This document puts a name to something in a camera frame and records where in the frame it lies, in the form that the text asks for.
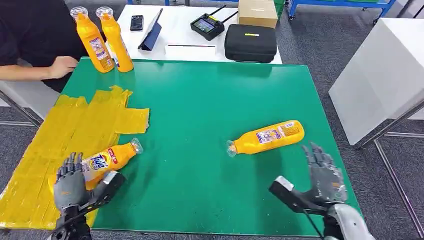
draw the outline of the green table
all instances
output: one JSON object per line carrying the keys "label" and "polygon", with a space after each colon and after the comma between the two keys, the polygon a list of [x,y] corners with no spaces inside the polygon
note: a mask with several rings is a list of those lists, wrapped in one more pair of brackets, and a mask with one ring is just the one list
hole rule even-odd
{"label": "green table", "polygon": [[[150,127],[120,137],[138,137],[144,153],[121,170],[127,182],[99,210],[94,229],[316,236],[305,215],[268,192],[279,175],[299,191],[310,188],[301,149],[310,141],[333,156],[347,203],[359,210],[306,66],[141,60],[127,73],[99,73],[84,58],[63,94],[89,102],[113,85],[133,91],[128,108],[150,108]],[[300,143],[227,155],[227,140],[287,120],[302,123]],[[313,219],[322,229],[321,218]]]}

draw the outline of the person's arm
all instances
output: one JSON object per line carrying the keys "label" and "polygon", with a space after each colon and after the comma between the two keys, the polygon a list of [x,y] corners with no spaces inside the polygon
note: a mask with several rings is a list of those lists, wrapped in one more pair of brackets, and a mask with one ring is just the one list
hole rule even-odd
{"label": "person's arm", "polygon": [[40,81],[59,79],[70,73],[77,66],[78,61],[70,56],[58,56],[51,66],[31,67],[4,65],[0,66],[0,80],[6,81]]}
{"label": "person's arm", "polygon": [[72,72],[78,61],[70,56],[58,56],[48,67],[19,66],[17,40],[0,18],[0,80],[40,81],[59,79]]}

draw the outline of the antenna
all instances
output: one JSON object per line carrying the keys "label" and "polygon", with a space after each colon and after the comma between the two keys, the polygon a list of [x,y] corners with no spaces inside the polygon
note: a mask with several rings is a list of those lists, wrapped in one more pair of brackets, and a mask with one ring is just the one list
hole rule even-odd
{"label": "antenna", "polygon": [[211,14],[209,14],[209,15],[214,15],[214,14],[216,14],[219,10],[221,10],[221,9],[223,9],[223,8],[225,8],[227,5],[226,4],[224,4],[224,6],[222,6],[222,7],[220,7],[220,8],[218,8],[217,10],[215,10],[214,12],[212,12]]}
{"label": "antenna", "polygon": [[231,14],[231,16],[227,17],[222,23],[225,23],[228,19],[232,18],[234,15],[236,15],[239,11],[236,11],[235,13]]}

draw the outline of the robotic hand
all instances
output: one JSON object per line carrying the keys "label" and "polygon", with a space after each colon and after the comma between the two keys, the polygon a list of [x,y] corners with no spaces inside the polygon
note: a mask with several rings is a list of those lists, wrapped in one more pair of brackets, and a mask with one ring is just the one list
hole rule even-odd
{"label": "robotic hand", "polygon": [[108,204],[125,181],[117,171],[105,174],[95,189],[88,191],[83,174],[82,153],[73,152],[57,171],[54,203],[60,210],[56,229],[48,240],[91,240],[85,214]]}
{"label": "robotic hand", "polygon": [[[294,185],[279,176],[269,191],[285,203],[293,212],[304,213],[324,240],[375,240],[359,212],[345,204],[346,187],[341,171],[334,166],[333,158],[311,142],[312,153],[306,146],[312,188],[299,192]],[[309,214],[321,215],[324,236],[318,231]]]}

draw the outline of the person's hand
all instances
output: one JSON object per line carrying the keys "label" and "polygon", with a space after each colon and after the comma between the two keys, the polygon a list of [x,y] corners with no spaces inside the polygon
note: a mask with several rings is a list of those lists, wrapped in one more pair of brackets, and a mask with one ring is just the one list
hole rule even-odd
{"label": "person's hand", "polygon": [[81,162],[83,154],[80,152],[76,160],[75,155],[75,152],[71,153],[57,170],[53,193],[54,203],[60,211],[72,205],[81,206],[87,203],[90,198],[82,172],[83,166]]}
{"label": "person's hand", "polygon": [[53,64],[48,67],[50,79],[60,79],[66,74],[72,72],[77,66],[78,61],[71,56],[58,56]]}

